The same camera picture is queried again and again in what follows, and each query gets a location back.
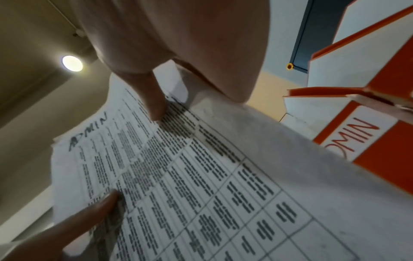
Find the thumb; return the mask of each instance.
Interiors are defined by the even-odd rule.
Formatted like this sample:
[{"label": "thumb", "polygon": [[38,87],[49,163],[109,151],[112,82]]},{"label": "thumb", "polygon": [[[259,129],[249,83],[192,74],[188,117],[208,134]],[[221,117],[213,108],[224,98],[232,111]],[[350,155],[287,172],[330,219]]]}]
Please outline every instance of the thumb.
[{"label": "thumb", "polygon": [[65,246],[103,221],[114,208],[118,195],[119,192],[114,190],[96,204],[22,242],[6,256],[4,261],[40,261],[56,258]]},{"label": "thumb", "polygon": [[161,120],[166,112],[165,95],[159,87],[154,73],[128,74],[115,72],[117,76],[127,82],[138,93],[153,121]]}]

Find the paper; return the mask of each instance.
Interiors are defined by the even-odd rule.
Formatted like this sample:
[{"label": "paper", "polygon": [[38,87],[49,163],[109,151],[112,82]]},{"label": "paper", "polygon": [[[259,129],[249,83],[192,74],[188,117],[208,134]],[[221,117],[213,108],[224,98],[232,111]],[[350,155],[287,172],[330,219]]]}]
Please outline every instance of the paper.
[{"label": "paper", "polygon": [[123,193],[83,257],[413,259],[410,195],[172,62],[155,75],[169,101],[161,126],[112,75],[102,109],[54,145],[56,222]]}]

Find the ceiling light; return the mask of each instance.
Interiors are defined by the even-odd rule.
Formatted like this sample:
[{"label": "ceiling light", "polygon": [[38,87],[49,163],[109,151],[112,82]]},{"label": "ceiling light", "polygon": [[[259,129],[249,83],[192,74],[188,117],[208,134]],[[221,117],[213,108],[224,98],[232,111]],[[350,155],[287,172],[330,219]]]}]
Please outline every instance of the ceiling light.
[{"label": "ceiling light", "polygon": [[67,69],[74,72],[79,72],[83,69],[82,61],[80,61],[79,58],[71,55],[63,57],[62,63]]}]

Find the hand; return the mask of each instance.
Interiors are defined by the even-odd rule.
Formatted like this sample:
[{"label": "hand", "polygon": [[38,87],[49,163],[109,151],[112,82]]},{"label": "hand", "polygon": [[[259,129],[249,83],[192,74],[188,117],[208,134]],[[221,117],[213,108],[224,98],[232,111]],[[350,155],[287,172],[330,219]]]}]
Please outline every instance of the hand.
[{"label": "hand", "polygon": [[72,0],[98,57],[132,86],[152,120],[166,100],[152,73],[179,58],[246,102],[264,61],[268,0]]},{"label": "hand", "polygon": [[59,260],[62,249],[73,240],[99,224],[115,207],[119,192],[112,191],[101,201],[85,208],[17,245],[3,261],[52,261]]}]

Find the white label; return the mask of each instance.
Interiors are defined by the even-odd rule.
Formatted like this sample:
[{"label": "white label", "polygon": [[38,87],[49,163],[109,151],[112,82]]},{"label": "white label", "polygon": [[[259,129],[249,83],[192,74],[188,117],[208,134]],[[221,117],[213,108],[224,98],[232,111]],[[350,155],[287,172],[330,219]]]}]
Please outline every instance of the white label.
[{"label": "white label", "polygon": [[396,122],[397,119],[392,116],[359,106],[321,143],[321,146],[348,161],[353,161]]}]

